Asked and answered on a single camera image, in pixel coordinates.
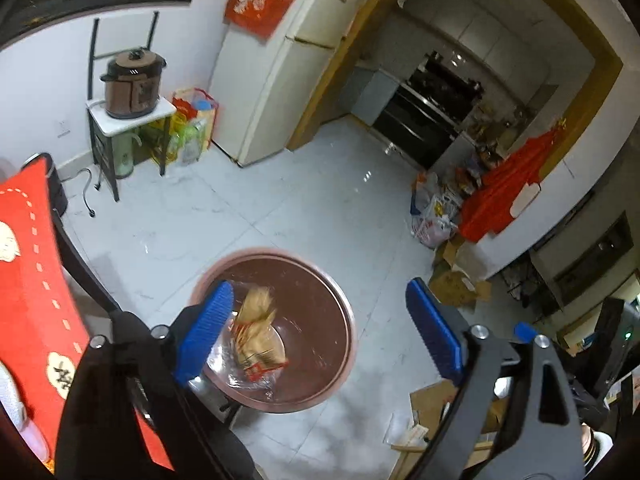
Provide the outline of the colourful bags beside fridge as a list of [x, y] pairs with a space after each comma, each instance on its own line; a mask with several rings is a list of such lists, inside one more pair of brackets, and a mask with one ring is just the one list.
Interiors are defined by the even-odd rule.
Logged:
[[165, 165], [194, 164], [212, 142], [219, 105], [200, 88], [176, 90], [171, 103], [176, 111], [170, 118]]

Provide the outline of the brown round trash bin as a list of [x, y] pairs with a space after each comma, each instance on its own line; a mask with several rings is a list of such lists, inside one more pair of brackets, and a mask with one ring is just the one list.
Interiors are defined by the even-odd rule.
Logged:
[[251, 382], [235, 359], [228, 322], [203, 370], [224, 396], [258, 412], [285, 414], [313, 408], [337, 392], [355, 363], [358, 332], [352, 306], [329, 274], [283, 249], [250, 247], [207, 269], [190, 303], [201, 302], [222, 281], [233, 286], [233, 313], [252, 288], [269, 289], [276, 310], [270, 334], [288, 359]]

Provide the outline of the black metal shelf stand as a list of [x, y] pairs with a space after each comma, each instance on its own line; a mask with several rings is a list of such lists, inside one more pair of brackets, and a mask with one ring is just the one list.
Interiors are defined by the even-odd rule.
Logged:
[[152, 113], [134, 119], [116, 119], [105, 110], [104, 83], [100, 77], [106, 73], [107, 63], [122, 51], [145, 48], [153, 51], [157, 23], [157, 11], [130, 16], [95, 18], [92, 23], [87, 73], [86, 111], [93, 162], [99, 166], [96, 188], [107, 182], [114, 200], [120, 200], [118, 180], [115, 177], [112, 137], [119, 133], [137, 129], [159, 120], [160, 128], [160, 174], [166, 171], [165, 156], [169, 138], [170, 118], [176, 108], [160, 95]]

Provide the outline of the cream two-door refrigerator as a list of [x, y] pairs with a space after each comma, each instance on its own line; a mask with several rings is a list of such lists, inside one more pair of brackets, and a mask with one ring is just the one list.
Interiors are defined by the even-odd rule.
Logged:
[[268, 39], [231, 25], [209, 93], [213, 142], [245, 167], [284, 150], [364, 0], [294, 0]]

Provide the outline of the green thermos kettle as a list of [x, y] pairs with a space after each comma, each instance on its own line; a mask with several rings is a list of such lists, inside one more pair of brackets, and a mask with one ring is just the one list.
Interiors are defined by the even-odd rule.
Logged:
[[134, 172], [134, 147], [142, 146], [136, 129], [112, 137], [115, 177], [123, 179]]

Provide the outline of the brown electric pressure cooker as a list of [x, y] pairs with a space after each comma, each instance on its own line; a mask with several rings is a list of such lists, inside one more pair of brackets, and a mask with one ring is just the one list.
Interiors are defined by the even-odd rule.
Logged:
[[105, 110], [116, 119], [134, 119], [152, 113], [160, 99], [160, 80], [166, 60], [145, 48], [122, 51], [107, 63]]

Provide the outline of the plastic bags on floor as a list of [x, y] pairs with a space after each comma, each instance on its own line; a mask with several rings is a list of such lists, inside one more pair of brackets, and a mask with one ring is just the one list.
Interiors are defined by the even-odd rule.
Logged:
[[462, 198], [434, 172], [421, 171], [411, 185], [411, 234], [436, 249], [457, 233]]

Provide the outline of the red cloth on counter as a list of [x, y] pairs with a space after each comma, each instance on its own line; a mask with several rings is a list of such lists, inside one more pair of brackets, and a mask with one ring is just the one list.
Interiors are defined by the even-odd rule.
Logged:
[[483, 184], [460, 210], [459, 234], [471, 243], [487, 233], [499, 234], [513, 220], [510, 209], [526, 184], [539, 184], [539, 171], [565, 136], [566, 120], [536, 138], [529, 138], [516, 152], [482, 177]]

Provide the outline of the black built-in oven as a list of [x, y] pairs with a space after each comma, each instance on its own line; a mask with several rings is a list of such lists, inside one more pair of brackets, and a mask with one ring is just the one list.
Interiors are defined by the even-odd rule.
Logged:
[[434, 51], [395, 90], [373, 128], [428, 169], [460, 136], [484, 92], [480, 81], [458, 76]]

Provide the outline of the cardboard pieces on floor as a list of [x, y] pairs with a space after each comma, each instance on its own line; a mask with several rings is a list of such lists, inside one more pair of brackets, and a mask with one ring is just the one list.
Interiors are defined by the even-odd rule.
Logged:
[[474, 308], [477, 301], [490, 299], [484, 261], [462, 236], [455, 235], [436, 249], [432, 270], [427, 286], [441, 304]]

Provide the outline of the red festive table mat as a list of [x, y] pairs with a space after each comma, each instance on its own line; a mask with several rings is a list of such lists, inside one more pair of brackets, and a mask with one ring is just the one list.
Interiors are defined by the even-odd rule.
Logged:
[[67, 287], [40, 160], [1, 185], [1, 370], [17, 385], [49, 468], [1, 411], [5, 479], [172, 479], [160, 439], [142, 427], [128, 382], [168, 393], [170, 378], [145, 327], [96, 348]]

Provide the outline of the clear snack wrapper bag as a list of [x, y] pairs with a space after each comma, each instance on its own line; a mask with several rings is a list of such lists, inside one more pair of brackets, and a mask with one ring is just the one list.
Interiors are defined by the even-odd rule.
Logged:
[[232, 307], [206, 361], [214, 384], [260, 402], [273, 400], [290, 361], [276, 321], [274, 289], [228, 281]]

